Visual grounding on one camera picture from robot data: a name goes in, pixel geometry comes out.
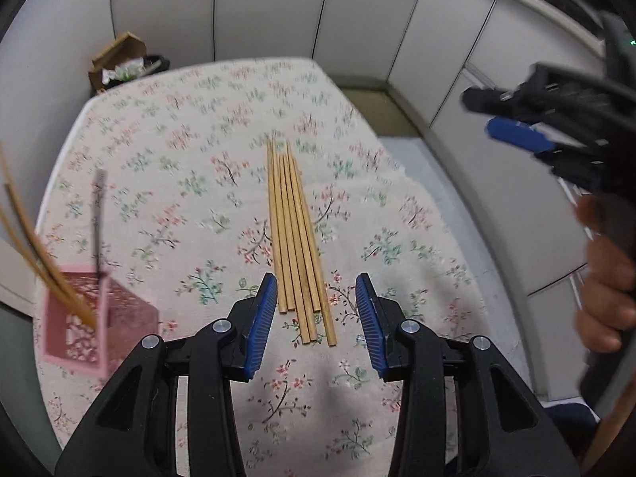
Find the person's right hand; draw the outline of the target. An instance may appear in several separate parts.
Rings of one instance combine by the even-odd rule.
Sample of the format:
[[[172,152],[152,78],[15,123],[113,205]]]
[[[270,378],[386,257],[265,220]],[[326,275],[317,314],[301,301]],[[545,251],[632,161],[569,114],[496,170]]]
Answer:
[[[621,348],[620,333],[635,327],[635,264],[601,235],[601,208],[593,195],[578,199],[576,216],[595,237],[586,247],[589,274],[584,280],[576,330],[583,346],[597,353]]]

